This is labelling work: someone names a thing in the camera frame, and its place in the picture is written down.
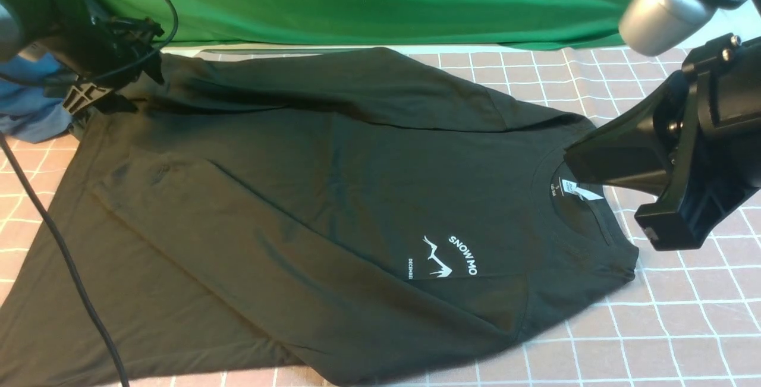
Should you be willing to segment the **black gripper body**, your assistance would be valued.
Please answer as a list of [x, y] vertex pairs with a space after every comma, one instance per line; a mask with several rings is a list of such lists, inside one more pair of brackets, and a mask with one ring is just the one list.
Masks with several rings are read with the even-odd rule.
[[162, 59], [150, 43], [163, 35], [153, 19], [111, 17], [90, 13], [86, 0], [55, 2], [62, 15], [54, 37], [54, 57], [76, 73], [63, 108], [81, 115], [89, 108], [102, 112], [130, 111], [119, 91], [142, 75], [164, 84]]

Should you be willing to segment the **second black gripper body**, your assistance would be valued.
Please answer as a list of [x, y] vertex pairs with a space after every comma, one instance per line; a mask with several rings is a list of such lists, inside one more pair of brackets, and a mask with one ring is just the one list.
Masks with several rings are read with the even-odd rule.
[[688, 53], [669, 80], [685, 90], [666, 133], [668, 183], [635, 219], [658, 251], [701, 248], [759, 191], [759, 38], [726, 34]]

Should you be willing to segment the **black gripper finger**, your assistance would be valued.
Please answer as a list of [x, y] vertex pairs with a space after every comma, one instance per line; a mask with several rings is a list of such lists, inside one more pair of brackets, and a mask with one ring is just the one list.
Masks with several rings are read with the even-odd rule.
[[565, 151], [565, 164], [585, 184], [665, 188], [681, 134], [688, 79], [672, 73], [633, 108]]

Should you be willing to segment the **black and gray robot arm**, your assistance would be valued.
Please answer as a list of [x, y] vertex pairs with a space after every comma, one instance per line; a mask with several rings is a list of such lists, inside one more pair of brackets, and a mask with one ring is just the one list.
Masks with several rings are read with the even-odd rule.
[[152, 46], [164, 31], [151, 18], [112, 15], [97, 0], [1, 0], [1, 7], [2, 61], [51, 54], [64, 72], [29, 86], [60, 93], [73, 116], [131, 112], [123, 88], [142, 76], [164, 84], [161, 46]]

